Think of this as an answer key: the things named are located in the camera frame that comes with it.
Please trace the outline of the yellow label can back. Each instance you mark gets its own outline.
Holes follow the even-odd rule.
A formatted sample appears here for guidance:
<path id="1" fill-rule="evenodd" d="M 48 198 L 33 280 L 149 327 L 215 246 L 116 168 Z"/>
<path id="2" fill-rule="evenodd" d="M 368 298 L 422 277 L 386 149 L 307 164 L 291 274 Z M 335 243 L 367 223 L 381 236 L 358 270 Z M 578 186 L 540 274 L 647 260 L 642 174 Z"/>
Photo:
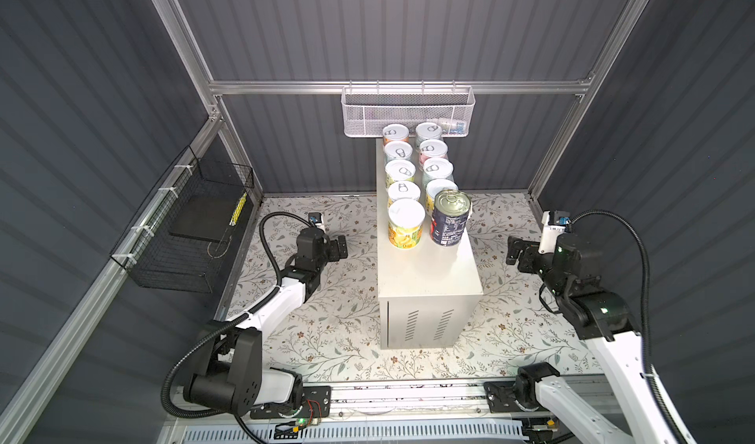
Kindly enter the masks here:
<path id="1" fill-rule="evenodd" d="M 414 249 L 423 233 L 426 213 L 412 199 L 399 199 L 389 207 L 389 241 L 398 249 Z"/>

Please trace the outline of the yellow green label can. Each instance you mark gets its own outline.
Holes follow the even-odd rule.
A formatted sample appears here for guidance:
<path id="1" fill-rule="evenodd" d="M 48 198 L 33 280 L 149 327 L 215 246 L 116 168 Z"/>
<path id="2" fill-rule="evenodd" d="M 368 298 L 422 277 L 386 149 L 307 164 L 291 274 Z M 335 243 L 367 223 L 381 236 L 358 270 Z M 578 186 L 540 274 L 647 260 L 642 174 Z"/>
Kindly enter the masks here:
<path id="1" fill-rule="evenodd" d="M 385 188 L 395 182 L 414 182 L 415 165 L 409 160 L 392 160 L 385 164 Z"/>

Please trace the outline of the dark olive can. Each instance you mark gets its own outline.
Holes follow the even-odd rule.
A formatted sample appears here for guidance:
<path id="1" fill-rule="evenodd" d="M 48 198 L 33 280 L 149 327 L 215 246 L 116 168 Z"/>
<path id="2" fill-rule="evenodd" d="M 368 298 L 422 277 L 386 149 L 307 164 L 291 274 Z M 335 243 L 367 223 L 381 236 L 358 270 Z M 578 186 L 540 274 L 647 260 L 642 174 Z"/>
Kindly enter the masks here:
<path id="1" fill-rule="evenodd" d="M 461 242 L 472 209 L 470 197 L 460 190 L 442 190 L 436 195 L 431 219 L 432 240 L 442 247 Z"/>

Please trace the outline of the light blue label can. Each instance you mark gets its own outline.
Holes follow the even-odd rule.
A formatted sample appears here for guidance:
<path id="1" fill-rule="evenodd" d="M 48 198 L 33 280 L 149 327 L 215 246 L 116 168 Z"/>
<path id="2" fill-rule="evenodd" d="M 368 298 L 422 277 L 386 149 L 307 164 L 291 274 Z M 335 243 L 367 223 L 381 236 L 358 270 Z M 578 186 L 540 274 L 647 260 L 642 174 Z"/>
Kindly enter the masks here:
<path id="1" fill-rule="evenodd" d="M 389 141 L 383 147 L 385 163 L 394 160 L 410 160 L 413 154 L 413 146 L 406 141 Z"/>

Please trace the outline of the orange label can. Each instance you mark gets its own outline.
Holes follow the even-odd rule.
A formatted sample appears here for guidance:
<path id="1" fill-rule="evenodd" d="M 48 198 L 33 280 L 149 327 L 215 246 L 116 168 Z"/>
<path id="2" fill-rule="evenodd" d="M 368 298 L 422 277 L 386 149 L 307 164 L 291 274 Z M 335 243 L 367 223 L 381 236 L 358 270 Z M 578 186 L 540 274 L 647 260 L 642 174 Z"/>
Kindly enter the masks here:
<path id="1" fill-rule="evenodd" d="M 384 145 L 388 145 L 391 142 L 407 142 L 409 134 L 408 127 L 401 125 L 401 123 L 391 123 L 381 130 Z"/>

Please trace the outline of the white label can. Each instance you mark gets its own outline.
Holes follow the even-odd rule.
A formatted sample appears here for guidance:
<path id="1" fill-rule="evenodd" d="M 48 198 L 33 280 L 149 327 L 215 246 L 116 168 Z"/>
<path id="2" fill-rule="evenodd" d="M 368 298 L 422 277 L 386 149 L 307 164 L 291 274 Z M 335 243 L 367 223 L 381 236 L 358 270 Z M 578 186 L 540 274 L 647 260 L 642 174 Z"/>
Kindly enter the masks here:
<path id="1" fill-rule="evenodd" d="M 423 163 L 423 186 L 428 186 L 434 180 L 449 180 L 453 178 L 454 166 L 446 158 L 429 158 Z"/>

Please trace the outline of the pink label can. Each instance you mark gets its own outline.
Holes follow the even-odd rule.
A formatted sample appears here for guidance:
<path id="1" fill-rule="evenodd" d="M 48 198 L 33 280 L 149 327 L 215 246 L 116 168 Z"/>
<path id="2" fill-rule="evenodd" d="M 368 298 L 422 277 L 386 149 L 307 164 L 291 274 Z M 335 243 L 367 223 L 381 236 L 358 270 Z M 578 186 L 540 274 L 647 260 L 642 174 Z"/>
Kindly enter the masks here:
<path id="1" fill-rule="evenodd" d="M 446 159 L 448 153 L 447 144 L 441 139 L 427 139 L 421 142 L 419 147 L 419 163 L 421 166 L 432 158 Z"/>

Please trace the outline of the teal label can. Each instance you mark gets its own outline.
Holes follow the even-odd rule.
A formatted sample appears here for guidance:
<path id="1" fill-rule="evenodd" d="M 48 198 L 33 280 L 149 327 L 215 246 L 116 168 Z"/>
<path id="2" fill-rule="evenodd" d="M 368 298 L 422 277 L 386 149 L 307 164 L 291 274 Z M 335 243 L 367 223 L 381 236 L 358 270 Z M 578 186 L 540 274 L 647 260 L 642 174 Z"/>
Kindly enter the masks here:
<path id="1" fill-rule="evenodd" d="M 419 123 L 415 129 L 415 143 L 420 146 L 424 141 L 430 139 L 442 140 L 444 130 L 440 125 L 433 122 Z"/>

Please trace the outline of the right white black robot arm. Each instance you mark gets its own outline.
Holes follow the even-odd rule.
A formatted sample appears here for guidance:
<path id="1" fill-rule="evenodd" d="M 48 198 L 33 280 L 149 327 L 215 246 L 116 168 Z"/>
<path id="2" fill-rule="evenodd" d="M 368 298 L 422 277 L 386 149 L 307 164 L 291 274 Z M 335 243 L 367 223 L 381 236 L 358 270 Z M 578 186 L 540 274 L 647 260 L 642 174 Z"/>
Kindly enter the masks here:
<path id="1" fill-rule="evenodd" d="M 633 317 L 620 295 L 602 288 L 597 267 L 601 253 L 574 231 L 577 222 L 592 215 L 619 222 L 639 249 L 639 318 Z M 548 311 L 561 315 L 599 361 L 629 430 L 623 431 L 605 418 L 549 363 L 519 367 L 511 382 L 486 382 L 484 390 L 492 413 L 547 411 L 583 443 L 693 442 L 652 364 L 649 256 L 641 237 L 623 217 L 600 209 L 576 216 L 547 211 L 540 241 L 509 238 L 505 261 L 519 272 L 541 279 L 540 290 L 549 292 L 556 302 Z"/>

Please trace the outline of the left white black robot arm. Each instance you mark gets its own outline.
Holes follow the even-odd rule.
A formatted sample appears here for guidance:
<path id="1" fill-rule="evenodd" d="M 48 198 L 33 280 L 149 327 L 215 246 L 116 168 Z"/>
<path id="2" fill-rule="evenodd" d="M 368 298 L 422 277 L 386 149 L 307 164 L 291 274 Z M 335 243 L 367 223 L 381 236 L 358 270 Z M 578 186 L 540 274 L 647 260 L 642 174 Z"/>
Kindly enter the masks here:
<path id="1" fill-rule="evenodd" d="M 297 251 L 284 265 L 277 263 L 265 237 L 265 224 L 274 217 L 305 225 L 296 239 Z M 263 365 L 263 343 L 283 319 L 312 298 L 326 265 L 348 257 L 344 235 L 330 237 L 320 212 L 307 217 L 271 212 L 259 221 L 259 237 L 275 283 L 232 319 L 210 322 L 206 334 L 168 371 L 160 389 L 161 406 L 170 416 L 198 420 L 228 414 L 255 443 L 263 438 L 244 422 L 251 410 L 271 407 L 278 413 L 296 413 L 306 400 L 300 373 Z"/>

